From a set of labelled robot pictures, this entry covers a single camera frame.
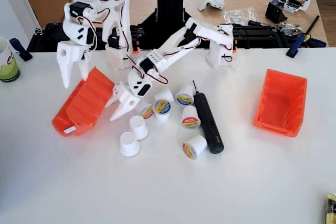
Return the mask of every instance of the wall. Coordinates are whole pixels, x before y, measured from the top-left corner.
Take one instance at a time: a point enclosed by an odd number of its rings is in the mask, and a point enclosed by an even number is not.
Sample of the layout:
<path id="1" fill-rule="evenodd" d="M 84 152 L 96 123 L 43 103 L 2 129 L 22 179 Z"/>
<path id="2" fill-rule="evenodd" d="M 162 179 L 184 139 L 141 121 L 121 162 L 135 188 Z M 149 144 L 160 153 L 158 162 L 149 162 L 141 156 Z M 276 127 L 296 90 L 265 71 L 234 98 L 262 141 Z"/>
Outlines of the wall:
<path id="1" fill-rule="evenodd" d="M 24 48 L 27 48 L 30 38 L 26 35 L 23 26 L 18 20 L 8 0 L 0 0 L 1 19 L 0 36 L 7 38 L 17 38 Z"/>
<path id="2" fill-rule="evenodd" d="M 19 20 L 20 26 L 22 27 L 24 33 L 26 34 L 26 37 L 30 40 L 34 33 L 34 30 L 39 27 L 39 24 L 33 13 L 32 8 L 29 5 L 28 0 L 8 0 L 8 1 L 17 17 L 17 20 Z M 17 32 L 17 33 L 22 32 L 19 29 L 17 31 L 14 31 L 15 27 L 16 26 L 14 25 L 11 26 L 12 31 L 10 32 Z M 7 31 L 8 29 L 9 29 L 8 26 L 6 26 L 6 28 L 1 26 L 0 34 L 5 34 L 6 32 L 8 32 Z"/>

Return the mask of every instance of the blue handle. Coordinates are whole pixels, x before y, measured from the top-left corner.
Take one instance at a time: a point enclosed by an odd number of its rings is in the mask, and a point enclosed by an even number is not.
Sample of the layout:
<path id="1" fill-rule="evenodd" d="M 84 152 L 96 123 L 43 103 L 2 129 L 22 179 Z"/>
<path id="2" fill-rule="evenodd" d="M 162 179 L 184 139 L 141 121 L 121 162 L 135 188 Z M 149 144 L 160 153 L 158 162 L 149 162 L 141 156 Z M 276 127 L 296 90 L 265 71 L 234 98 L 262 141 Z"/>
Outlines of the blue handle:
<path id="1" fill-rule="evenodd" d="M 307 41 L 307 46 L 308 47 L 326 47 L 327 43 L 320 41 L 318 39 L 310 38 Z"/>
<path id="2" fill-rule="evenodd" d="M 13 38 L 11 39 L 10 41 L 10 44 L 12 45 L 12 47 L 19 51 L 19 54 L 20 54 L 20 57 L 24 60 L 24 61 L 27 61 L 27 60 L 30 60 L 32 59 L 32 55 L 30 53 L 28 53 L 24 48 L 23 46 L 21 45 L 20 41 L 16 38 Z"/>
<path id="3" fill-rule="evenodd" d="M 286 53 L 287 56 L 294 58 L 295 55 L 298 53 L 298 49 L 301 47 L 303 41 L 305 40 L 306 34 L 298 34 L 294 43 L 289 48 L 288 52 Z"/>

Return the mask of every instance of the white mug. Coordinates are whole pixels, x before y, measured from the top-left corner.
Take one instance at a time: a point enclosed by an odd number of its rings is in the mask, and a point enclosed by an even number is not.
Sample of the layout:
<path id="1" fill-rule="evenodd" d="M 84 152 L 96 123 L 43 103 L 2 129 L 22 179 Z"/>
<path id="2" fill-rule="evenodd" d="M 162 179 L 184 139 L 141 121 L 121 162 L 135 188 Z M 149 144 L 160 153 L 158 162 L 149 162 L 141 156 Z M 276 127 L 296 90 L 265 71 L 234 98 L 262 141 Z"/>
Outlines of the white mug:
<path id="1" fill-rule="evenodd" d="M 15 81 L 19 76 L 20 70 L 10 49 L 9 41 L 0 37 L 0 81 Z"/>

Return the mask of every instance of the electric screwdriver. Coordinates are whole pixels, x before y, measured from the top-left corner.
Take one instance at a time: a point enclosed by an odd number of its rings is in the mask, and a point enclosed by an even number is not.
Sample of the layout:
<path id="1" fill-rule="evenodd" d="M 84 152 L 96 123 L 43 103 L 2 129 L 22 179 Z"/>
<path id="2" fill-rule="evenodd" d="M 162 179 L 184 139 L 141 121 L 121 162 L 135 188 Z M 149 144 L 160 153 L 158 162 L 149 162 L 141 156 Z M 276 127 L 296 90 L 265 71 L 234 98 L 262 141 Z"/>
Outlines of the electric screwdriver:
<path id="1" fill-rule="evenodd" d="M 211 109 L 205 94 L 199 93 L 195 82 L 193 81 L 196 93 L 194 95 L 194 104 L 198 113 L 198 117 L 201 120 L 201 127 L 203 129 L 205 139 L 208 143 L 208 147 L 211 153 L 220 153 L 224 149 L 221 136 L 217 129 L 214 117 L 212 116 Z"/>

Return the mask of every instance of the white cup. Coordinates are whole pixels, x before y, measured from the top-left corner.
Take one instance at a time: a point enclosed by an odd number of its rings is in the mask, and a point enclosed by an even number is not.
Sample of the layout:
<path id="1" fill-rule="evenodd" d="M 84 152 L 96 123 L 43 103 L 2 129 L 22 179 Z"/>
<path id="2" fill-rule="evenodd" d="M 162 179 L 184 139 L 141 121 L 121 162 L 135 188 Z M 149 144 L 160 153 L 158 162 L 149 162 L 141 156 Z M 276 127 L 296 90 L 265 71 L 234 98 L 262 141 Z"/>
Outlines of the white cup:
<path id="1" fill-rule="evenodd" d="M 135 134 L 137 140 L 143 140 L 148 135 L 148 128 L 142 116 L 135 115 L 130 120 L 131 131 Z"/>
<path id="2" fill-rule="evenodd" d="M 196 128 L 200 126 L 201 121 L 194 106 L 188 105 L 184 107 L 181 124 L 186 128 Z"/>
<path id="3" fill-rule="evenodd" d="M 171 109 L 171 104 L 168 100 L 165 99 L 158 100 L 153 104 L 154 114 L 160 123 L 165 123 L 168 121 Z"/>
<path id="4" fill-rule="evenodd" d="M 119 151 L 125 157 L 133 157 L 140 151 L 140 143 L 133 132 L 125 132 L 120 136 Z"/>
<path id="5" fill-rule="evenodd" d="M 182 144 L 185 155 L 193 160 L 196 160 L 206 147 L 207 142 L 201 135 L 195 136 Z"/>
<path id="6" fill-rule="evenodd" d="M 175 98 L 177 103 L 182 106 L 191 105 L 194 102 L 194 86 L 191 84 L 182 86 Z"/>
<path id="7" fill-rule="evenodd" d="M 169 88 L 164 88 L 161 91 L 159 91 L 158 93 L 156 93 L 154 95 L 154 99 L 155 99 L 155 101 L 164 99 L 164 100 L 169 101 L 170 103 L 174 102 L 174 96 L 173 96 L 172 92 L 169 90 Z"/>
<path id="8" fill-rule="evenodd" d="M 12 82 L 20 76 L 20 70 L 12 53 L 9 41 L 0 37 L 0 81 Z"/>
<path id="9" fill-rule="evenodd" d="M 139 116 L 142 116 L 144 119 L 148 119 L 154 114 L 152 105 L 147 103 L 143 99 L 141 99 L 138 105 L 135 107 L 135 111 L 139 114 Z"/>

